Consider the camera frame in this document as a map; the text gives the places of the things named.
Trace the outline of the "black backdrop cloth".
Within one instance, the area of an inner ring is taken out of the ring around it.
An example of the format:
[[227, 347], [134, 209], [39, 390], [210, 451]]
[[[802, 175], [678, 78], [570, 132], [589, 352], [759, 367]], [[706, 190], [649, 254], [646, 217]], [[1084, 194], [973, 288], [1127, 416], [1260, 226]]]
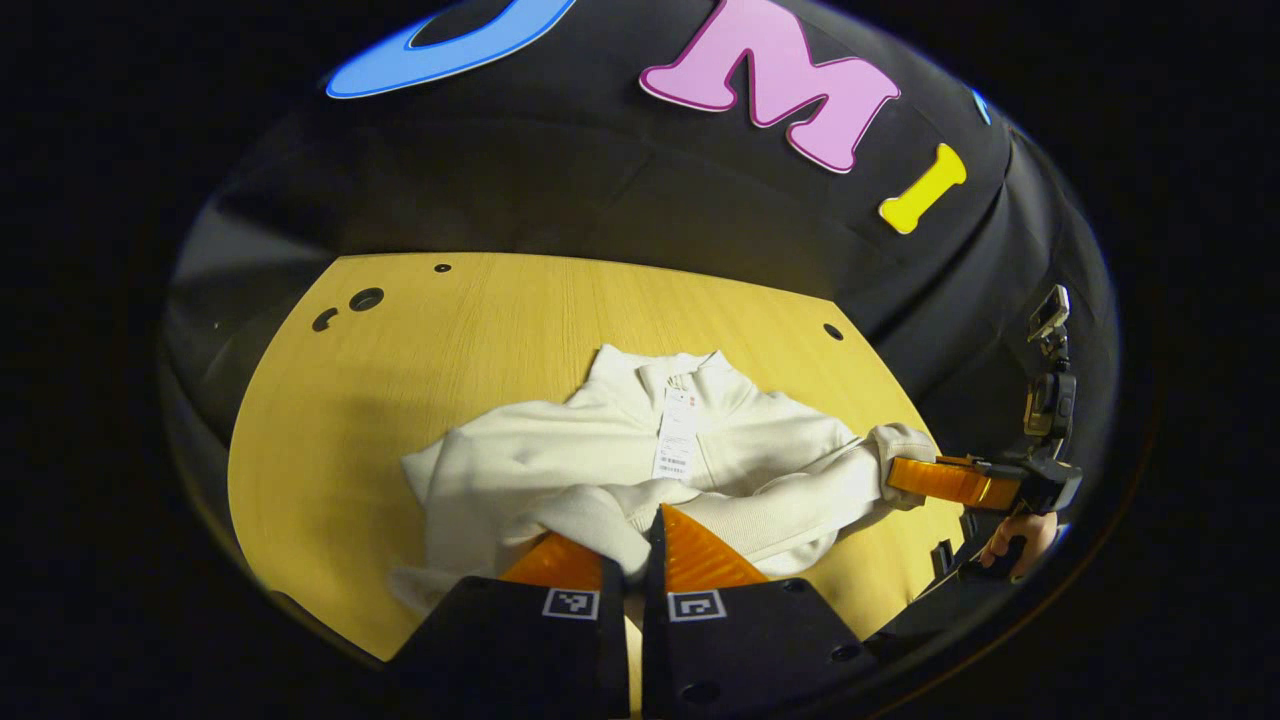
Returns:
[[160, 325], [166, 428], [196, 503], [244, 565], [227, 464], [252, 370], [338, 258], [517, 252], [718, 275], [833, 302], [946, 445], [1012, 447], [1032, 372], [1024, 323], [1066, 287], [1080, 382], [1064, 457], [1093, 500], [1115, 427], [1121, 341], [1114, 279], [1070, 181], [1005, 102], [887, 29], [817, 0], [795, 14], [819, 88], [774, 126], [749, 113], [791, 83], [753, 85], [716, 113], [640, 85], [672, 63], [716, 0], [550, 0], [540, 35], [413, 72], [466, 35], [493, 37], [521, 0], [452, 0], [399, 32], [379, 85], [325, 74], [234, 155], [184, 237]]

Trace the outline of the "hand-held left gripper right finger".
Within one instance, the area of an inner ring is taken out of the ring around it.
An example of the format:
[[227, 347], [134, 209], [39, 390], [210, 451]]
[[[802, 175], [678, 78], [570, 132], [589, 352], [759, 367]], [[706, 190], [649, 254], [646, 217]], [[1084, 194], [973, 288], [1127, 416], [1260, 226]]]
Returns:
[[767, 578], [668, 503], [649, 537], [644, 720], [782, 720], [879, 669], [808, 580]]

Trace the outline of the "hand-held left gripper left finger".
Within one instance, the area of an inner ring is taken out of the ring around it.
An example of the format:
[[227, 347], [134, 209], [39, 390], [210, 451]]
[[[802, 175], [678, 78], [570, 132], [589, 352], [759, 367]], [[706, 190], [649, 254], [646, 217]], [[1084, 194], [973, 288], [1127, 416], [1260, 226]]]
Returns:
[[548, 533], [465, 577], [390, 661], [394, 720], [630, 720], [620, 565]]

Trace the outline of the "white zip sweatshirt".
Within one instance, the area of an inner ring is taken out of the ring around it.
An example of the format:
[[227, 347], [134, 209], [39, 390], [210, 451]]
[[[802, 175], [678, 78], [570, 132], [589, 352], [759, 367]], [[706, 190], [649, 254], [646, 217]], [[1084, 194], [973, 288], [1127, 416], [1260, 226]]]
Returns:
[[[666, 389], [699, 402], [692, 480], [652, 479]], [[668, 503], [767, 577], [812, 568], [863, 518], [913, 510], [892, 500], [890, 461], [933, 461], [933, 439], [891, 423], [856, 436], [840, 419], [760, 391], [722, 352], [643, 356], [600, 346], [564, 402], [493, 409], [401, 466], [425, 512], [425, 555], [396, 568], [394, 597], [419, 615], [465, 577], [499, 577], [548, 533], [644, 578], [649, 530]]]

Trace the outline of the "white paper hang tag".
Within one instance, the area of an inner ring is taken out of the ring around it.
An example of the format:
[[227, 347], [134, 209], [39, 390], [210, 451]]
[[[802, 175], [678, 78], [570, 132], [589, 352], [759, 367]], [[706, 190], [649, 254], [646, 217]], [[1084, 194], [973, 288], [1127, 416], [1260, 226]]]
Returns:
[[692, 480], [698, 447], [699, 402], [692, 391], [666, 389], [655, 437], [652, 479]]

